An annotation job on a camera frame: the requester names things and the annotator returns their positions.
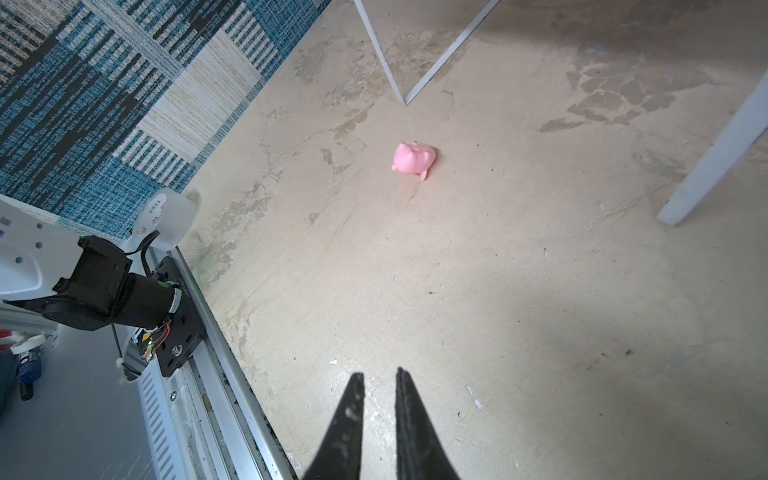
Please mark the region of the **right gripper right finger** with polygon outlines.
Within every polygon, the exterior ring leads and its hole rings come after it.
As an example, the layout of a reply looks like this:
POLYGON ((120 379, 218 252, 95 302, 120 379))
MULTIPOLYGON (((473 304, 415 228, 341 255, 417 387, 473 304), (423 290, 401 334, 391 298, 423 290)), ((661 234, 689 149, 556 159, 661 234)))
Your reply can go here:
POLYGON ((396 374, 395 419, 398 479, 459 479, 412 376, 402 367, 396 374))

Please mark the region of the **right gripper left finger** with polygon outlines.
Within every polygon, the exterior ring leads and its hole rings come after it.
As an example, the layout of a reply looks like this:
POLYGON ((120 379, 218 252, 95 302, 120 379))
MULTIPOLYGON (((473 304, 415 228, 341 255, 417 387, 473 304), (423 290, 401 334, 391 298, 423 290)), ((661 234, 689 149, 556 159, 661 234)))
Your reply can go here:
POLYGON ((355 372, 350 376, 304 479, 360 478, 364 400, 364 374, 355 372))

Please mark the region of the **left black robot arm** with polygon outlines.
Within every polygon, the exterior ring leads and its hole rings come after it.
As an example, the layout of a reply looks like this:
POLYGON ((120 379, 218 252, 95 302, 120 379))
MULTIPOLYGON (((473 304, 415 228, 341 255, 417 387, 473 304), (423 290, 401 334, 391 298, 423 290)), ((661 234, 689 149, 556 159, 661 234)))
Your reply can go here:
POLYGON ((1 202, 1 301, 85 331, 109 324, 154 330, 183 291, 131 271, 111 241, 81 236, 1 202))

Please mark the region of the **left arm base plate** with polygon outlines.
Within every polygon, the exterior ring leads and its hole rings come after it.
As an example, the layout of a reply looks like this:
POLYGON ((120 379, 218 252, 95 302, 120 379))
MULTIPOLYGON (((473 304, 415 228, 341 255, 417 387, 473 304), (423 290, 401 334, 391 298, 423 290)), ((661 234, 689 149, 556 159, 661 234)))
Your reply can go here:
POLYGON ((155 274, 162 282, 182 292, 180 304, 154 331, 140 330, 136 335, 137 347, 144 360, 156 360, 162 376, 170 378, 206 338, 206 329, 178 263, 166 256, 158 264, 155 274))

